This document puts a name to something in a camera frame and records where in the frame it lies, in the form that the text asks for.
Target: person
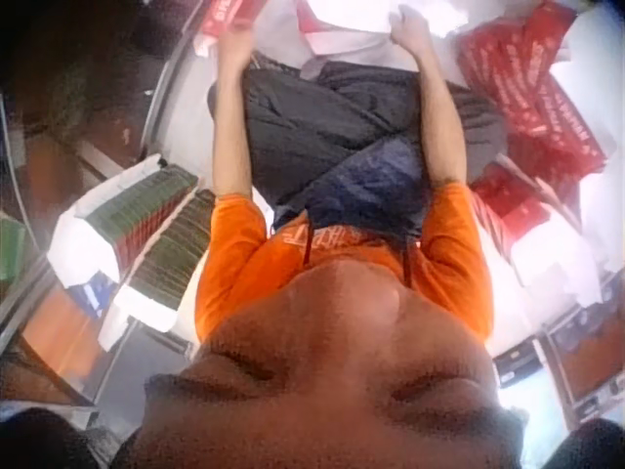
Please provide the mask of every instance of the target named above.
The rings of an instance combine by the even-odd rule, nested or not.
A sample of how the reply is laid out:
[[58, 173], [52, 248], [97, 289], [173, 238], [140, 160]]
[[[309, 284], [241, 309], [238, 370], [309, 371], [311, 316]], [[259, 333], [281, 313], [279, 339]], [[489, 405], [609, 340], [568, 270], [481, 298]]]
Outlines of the person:
[[393, 39], [419, 65], [435, 192], [403, 258], [350, 227], [311, 233], [306, 213], [267, 238], [244, 121], [253, 32], [220, 38], [203, 347], [146, 385], [136, 467], [519, 466], [521, 424], [497, 402], [483, 346], [492, 291], [460, 119], [426, 21], [404, 9]]

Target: nose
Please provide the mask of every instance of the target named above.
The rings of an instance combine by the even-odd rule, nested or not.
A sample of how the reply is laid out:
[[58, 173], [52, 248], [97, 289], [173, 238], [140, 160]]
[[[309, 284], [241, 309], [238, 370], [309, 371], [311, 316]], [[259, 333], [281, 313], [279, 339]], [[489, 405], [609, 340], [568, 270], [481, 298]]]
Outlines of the nose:
[[308, 331], [313, 368], [345, 375], [384, 357], [400, 319], [402, 285], [384, 268], [338, 260], [301, 278], [292, 298], [312, 318]]

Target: hand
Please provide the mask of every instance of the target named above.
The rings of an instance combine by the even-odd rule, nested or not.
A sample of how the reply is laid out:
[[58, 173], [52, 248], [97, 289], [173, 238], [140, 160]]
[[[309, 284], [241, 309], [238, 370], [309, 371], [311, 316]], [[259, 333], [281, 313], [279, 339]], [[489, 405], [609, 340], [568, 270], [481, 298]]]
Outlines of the hand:
[[437, 59], [432, 34], [423, 16], [407, 5], [399, 6], [400, 15], [391, 14], [391, 38], [419, 63]]
[[250, 22], [234, 22], [222, 33], [218, 43], [219, 74], [239, 78], [250, 64], [254, 51], [254, 31]]

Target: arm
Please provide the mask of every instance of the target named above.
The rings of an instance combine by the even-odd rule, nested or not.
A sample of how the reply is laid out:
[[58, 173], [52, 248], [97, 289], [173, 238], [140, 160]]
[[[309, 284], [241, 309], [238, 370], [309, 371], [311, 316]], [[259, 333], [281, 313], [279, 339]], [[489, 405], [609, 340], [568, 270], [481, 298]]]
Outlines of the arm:
[[421, 80], [421, 136], [434, 188], [450, 182], [466, 184], [467, 149], [460, 116], [445, 83], [428, 24], [403, 7], [392, 19], [393, 39], [414, 57]]
[[267, 240], [265, 219], [251, 200], [251, 165], [241, 87], [252, 47], [248, 27], [236, 26], [220, 37], [213, 148], [213, 187], [218, 199], [211, 219], [208, 258], [195, 299], [195, 327], [202, 342], [230, 313], [232, 288]]
[[225, 31], [219, 41], [213, 146], [213, 188], [217, 197], [238, 193], [252, 198], [252, 170], [241, 80], [253, 44], [252, 30], [245, 25]]
[[424, 225], [425, 268], [419, 284], [481, 339], [492, 330], [490, 273], [479, 243], [466, 187], [467, 151], [458, 111], [444, 81], [426, 21], [403, 8], [393, 20], [393, 39], [417, 61], [421, 80], [422, 140], [435, 196]]

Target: dark gray pants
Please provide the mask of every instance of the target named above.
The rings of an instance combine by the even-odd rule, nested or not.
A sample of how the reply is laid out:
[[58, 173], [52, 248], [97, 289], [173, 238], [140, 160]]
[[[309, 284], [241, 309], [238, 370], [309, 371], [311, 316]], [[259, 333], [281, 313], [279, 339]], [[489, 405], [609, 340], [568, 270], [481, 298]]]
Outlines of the dark gray pants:
[[[356, 210], [368, 221], [355, 225], [367, 228], [370, 220], [379, 220], [383, 213], [387, 214], [385, 218], [395, 218], [413, 210], [413, 220], [401, 225], [420, 228], [423, 213], [416, 212], [427, 209], [426, 197], [420, 195], [429, 191], [429, 183], [420, 143], [417, 73], [331, 62], [314, 82], [258, 69], [247, 72], [244, 86], [253, 183], [276, 209], [279, 225], [310, 205], [322, 206], [323, 200], [333, 195], [328, 206], [335, 213], [333, 221], [342, 217], [341, 212]], [[497, 153], [505, 150], [505, 124], [489, 101], [457, 85], [449, 84], [449, 89], [465, 131], [472, 181]], [[211, 90], [211, 110], [213, 103]], [[392, 150], [375, 157], [371, 151], [376, 148]], [[389, 158], [393, 157], [396, 160], [389, 169]], [[399, 160], [410, 161], [411, 167], [397, 164]], [[388, 177], [368, 177], [374, 174]], [[406, 191], [397, 186], [399, 183]], [[362, 188], [367, 192], [366, 210], [359, 209]], [[415, 196], [417, 199], [406, 200]], [[337, 204], [346, 197], [346, 204]], [[399, 212], [388, 210], [394, 201], [403, 201], [405, 206]], [[371, 207], [377, 210], [370, 212]], [[354, 225], [354, 220], [341, 220]], [[408, 231], [418, 234], [418, 229]]]

